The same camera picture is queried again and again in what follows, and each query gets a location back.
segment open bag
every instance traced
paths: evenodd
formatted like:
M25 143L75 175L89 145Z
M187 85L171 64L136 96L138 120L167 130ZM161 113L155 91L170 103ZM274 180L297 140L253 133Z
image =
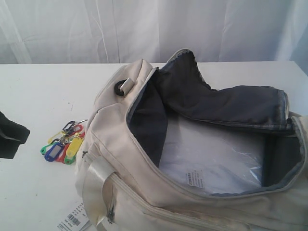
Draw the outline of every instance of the open bag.
M101 90L76 188L98 230L308 230L307 132L283 90L211 89L182 49Z

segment sticker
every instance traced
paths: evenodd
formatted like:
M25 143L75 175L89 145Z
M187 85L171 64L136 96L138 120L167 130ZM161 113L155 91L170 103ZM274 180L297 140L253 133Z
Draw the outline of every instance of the sticker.
M67 217L58 224L58 229L61 231L83 231L90 225L91 223L81 201L68 211Z
M186 173L187 184L193 187L198 187L200 189L204 188L203 181L203 171L202 170L192 170Z

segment bag handle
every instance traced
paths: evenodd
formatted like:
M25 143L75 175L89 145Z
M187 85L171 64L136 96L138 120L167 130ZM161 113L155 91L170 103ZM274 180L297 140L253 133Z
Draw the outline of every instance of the bag handle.
M83 182L83 205L90 222L98 231L106 231L102 221L107 216L108 208L103 190L106 188L107 179L115 171L104 157L99 156L89 166Z

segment white curtain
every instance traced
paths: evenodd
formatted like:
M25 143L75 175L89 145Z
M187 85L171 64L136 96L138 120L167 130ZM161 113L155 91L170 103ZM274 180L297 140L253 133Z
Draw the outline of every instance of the white curtain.
M308 0L0 0L0 63L294 60L308 73Z

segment white table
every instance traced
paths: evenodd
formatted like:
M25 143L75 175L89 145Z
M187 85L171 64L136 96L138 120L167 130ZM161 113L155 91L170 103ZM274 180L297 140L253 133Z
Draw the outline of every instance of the white table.
M198 65L213 88L274 86L288 93L292 111L308 115L308 77L294 62ZM31 131L13 160L0 159L1 231L57 230L78 198L74 166L47 162L39 151L68 121L90 115L96 94L120 66L0 65L0 111Z

